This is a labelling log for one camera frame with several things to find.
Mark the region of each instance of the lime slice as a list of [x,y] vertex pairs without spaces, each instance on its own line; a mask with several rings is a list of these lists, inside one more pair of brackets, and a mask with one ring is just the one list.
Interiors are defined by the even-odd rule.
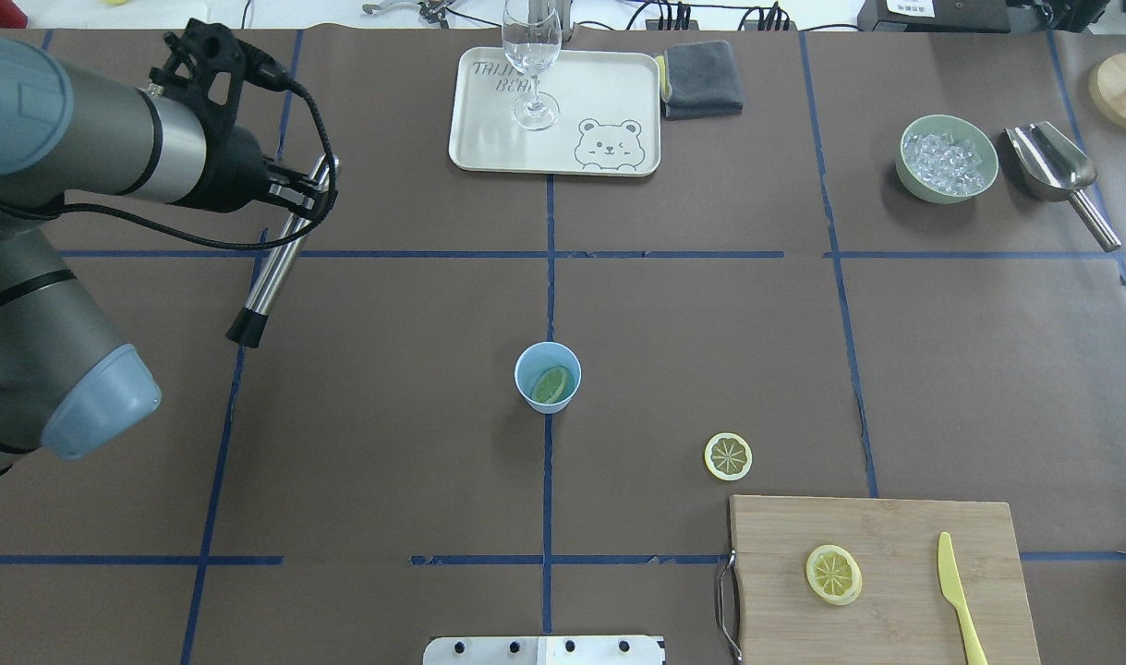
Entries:
[[538,376],[534,389],[529,392],[529,399],[538,404],[554,404],[563,396],[566,384],[571,383],[571,371],[562,365],[554,366],[542,376]]
[[701,459],[720,480],[739,480],[752,470],[752,447],[740,434],[723,432],[711,437]]
[[861,593],[861,570],[846,549],[824,543],[805,560],[805,576],[813,593],[830,605],[849,605]]

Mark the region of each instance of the bowl of ice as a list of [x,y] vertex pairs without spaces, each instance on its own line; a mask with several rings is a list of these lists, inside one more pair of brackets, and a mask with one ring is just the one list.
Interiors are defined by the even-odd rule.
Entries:
[[964,119],[926,116],[903,131],[895,172],[917,197],[933,204],[957,204],[994,183],[998,152],[981,129]]

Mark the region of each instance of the wine glass base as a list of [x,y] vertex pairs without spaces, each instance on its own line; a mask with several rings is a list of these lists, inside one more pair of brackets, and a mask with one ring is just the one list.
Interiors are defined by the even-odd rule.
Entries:
[[512,101],[512,120],[529,132],[540,132],[558,119],[558,101],[546,92],[538,92],[540,108],[534,108],[533,93],[526,92]]

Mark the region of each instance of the gray cloth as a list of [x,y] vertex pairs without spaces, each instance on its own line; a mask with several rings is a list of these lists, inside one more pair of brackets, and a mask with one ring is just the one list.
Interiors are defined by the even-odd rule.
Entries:
[[743,83],[726,42],[678,44],[665,50],[665,117],[701,118],[743,113]]

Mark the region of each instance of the metal scoop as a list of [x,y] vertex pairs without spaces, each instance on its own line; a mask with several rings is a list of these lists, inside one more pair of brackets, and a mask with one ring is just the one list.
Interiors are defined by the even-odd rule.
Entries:
[[1022,162],[1022,176],[1031,192],[1044,201],[1070,201],[1092,232],[1100,249],[1120,248],[1112,227],[1088,198],[1087,187],[1096,182],[1096,165],[1083,151],[1049,122],[1006,129],[1010,144]]

